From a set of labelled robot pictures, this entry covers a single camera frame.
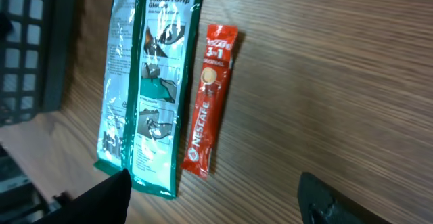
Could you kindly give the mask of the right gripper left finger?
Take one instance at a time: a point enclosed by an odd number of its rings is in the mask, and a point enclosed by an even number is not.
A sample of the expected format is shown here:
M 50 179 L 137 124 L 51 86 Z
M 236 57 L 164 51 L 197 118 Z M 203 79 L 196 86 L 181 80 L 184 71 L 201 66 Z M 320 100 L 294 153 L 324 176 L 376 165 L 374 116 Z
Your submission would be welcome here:
M 124 169 L 35 224 L 124 224 L 132 181 Z

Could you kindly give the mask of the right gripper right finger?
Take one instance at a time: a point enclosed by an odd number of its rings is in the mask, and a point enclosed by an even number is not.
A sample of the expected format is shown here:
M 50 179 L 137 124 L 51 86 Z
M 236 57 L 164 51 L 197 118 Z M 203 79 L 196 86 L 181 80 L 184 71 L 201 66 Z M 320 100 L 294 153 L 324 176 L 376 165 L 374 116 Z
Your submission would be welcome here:
M 309 172 L 300 176 L 297 199 L 306 224 L 390 224 Z

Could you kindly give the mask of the red chocolate bar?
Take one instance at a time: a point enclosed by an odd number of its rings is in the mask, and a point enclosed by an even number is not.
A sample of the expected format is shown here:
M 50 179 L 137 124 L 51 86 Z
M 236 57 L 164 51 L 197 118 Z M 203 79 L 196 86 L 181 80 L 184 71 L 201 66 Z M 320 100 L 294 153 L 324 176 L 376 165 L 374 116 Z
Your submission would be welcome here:
M 203 179 L 210 172 L 210 157 L 217 141 L 225 95 L 233 67 L 235 26 L 210 24 L 194 104 L 187 151 L 181 167 Z

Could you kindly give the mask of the large green white packet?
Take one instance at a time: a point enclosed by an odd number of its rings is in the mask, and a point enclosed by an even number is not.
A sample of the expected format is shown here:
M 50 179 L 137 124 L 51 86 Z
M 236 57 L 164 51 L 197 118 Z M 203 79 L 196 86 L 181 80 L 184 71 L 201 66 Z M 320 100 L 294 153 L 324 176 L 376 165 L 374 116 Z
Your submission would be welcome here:
M 202 0 L 113 0 L 95 166 L 174 199 Z

